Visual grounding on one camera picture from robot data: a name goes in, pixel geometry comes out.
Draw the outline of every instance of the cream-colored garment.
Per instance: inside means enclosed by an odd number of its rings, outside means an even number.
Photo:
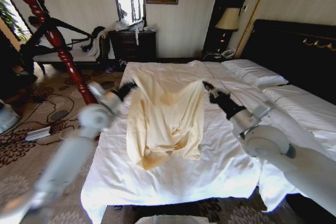
[[[179,92],[165,90],[146,73],[134,80],[139,89],[129,109],[126,136],[132,162],[148,170],[170,155],[199,159],[204,123],[202,80]]]

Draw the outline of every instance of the bedside lamp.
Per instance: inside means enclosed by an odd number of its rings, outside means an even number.
[[[226,8],[224,14],[215,27],[225,30],[238,30],[239,11],[240,8]]]
[[[240,8],[226,8],[224,14],[222,15],[221,19],[215,26],[218,29],[223,30],[230,30],[227,31],[228,38],[224,39],[225,32],[223,33],[222,37],[219,39],[219,42],[221,44],[220,48],[217,49],[217,52],[221,52],[222,50],[225,50],[228,45],[228,40],[230,40],[230,37],[232,35],[233,31],[238,30],[238,16],[239,16]]]

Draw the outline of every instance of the telephone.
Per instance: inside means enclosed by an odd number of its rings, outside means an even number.
[[[235,49],[227,49],[224,52],[221,53],[221,55],[225,58],[225,59],[232,59],[234,57],[236,53]]]

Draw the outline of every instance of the bed frame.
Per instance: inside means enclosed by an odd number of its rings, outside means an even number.
[[[241,58],[336,104],[336,26],[258,19]],[[286,200],[306,223],[336,223],[333,215],[311,199],[297,194],[287,195]]]

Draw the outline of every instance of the black headboard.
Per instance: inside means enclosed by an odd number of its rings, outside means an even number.
[[[241,58],[336,104],[336,26],[258,19]]]

